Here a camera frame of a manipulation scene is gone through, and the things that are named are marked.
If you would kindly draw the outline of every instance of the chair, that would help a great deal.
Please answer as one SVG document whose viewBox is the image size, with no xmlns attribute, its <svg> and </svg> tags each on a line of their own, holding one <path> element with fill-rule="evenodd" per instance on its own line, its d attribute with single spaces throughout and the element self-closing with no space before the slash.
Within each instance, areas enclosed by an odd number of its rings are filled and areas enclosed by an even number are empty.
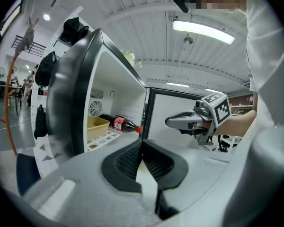
<svg viewBox="0 0 284 227">
<path fill-rule="evenodd" d="M 18 192 L 22 197 L 34 183 L 41 179 L 35 157 L 17 154 L 16 178 Z"/>
</svg>

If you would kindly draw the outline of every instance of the human arm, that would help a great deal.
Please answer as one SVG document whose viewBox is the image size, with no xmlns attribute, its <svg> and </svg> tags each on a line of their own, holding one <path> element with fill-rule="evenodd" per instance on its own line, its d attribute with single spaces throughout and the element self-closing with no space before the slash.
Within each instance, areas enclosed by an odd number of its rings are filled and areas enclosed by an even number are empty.
<svg viewBox="0 0 284 227">
<path fill-rule="evenodd" d="M 254 92 L 253 109 L 240 116 L 230 117 L 219 128 L 215 135 L 232 135 L 243 137 L 257 115 L 257 93 Z M 212 122 L 204 122 L 203 127 L 209 129 Z"/>
</svg>

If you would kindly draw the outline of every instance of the floor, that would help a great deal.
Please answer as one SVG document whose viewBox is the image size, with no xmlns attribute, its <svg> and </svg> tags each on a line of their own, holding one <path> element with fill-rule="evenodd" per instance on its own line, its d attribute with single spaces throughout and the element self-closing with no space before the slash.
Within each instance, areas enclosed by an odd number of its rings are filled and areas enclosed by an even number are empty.
<svg viewBox="0 0 284 227">
<path fill-rule="evenodd" d="M 4 119 L 3 99 L 0 100 L 0 118 Z M 22 105 L 17 116 L 15 103 L 12 101 L 9 108 L 9 124 L 17 152 L 33 156 L 35 142 L 31 128 L 30 109 Z M 3 188 L 18 194 L 16 157 L 10 147 L 6 126 L 2 122 L 0 122 L 0 183 Z"/>
</svg>

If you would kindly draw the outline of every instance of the table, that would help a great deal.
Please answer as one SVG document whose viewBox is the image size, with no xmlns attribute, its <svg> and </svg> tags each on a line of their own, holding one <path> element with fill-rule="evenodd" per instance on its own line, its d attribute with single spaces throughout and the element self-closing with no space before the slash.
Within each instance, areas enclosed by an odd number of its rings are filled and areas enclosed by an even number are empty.
<svg viewBox="0 0 284 227">
<path fill-rule="evenodd" d="M 0 85 L 0 95 L 1 95 L 1 89 L 2 89 L 3 87 L 6 87 L 6 85 Z M 10 89 L 21 89 L 21 88 L 22 88 L 22 87 L 12 87 L 12 86 L 9 86 L 9 90 L 10 90 Z M 17 113 L 17 116 L 18 116 L 17 100 L 16 100 L 16 113 Z"/>
</svg>

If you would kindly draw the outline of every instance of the black bag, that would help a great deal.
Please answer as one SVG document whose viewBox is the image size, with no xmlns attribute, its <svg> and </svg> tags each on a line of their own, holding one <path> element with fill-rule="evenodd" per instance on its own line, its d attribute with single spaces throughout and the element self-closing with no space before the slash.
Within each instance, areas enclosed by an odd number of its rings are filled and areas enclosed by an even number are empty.
<svg viewBox="0 0 284 227">
<path fill-rule="evenodd" d="M 44 137 L 47 135 L 46 117 L 42 105 L 38 107 L 34 137 Z"/>
<path fill-rule="evenodd" d="M 60 36 L 60 39 L 67 43 L 70 42 L 76 35 L 76 33 L 79 31 L 79 27 L 79 17 L 66 20 L 63 25 L 63 32 Z"/>
<path fill-rule="evenodd" d="M 45 56 L 42 59 L 35 75 L 35 81 L 38 86 L 41 87 L 48 86 L 53 71 L 53 67 L 55 66 L 56 62 L 57 58 L 55 51 L 50 52 L 47 56 Z"/>
<path fill-rule="evenodd" d="M 84 26 L 82 29 L 80 29 L 76 35 L 71 40 L 71 45 L 76 44 L 80 39 L 84 38 L 89 32 L 89 27 Z"/>
</svg>

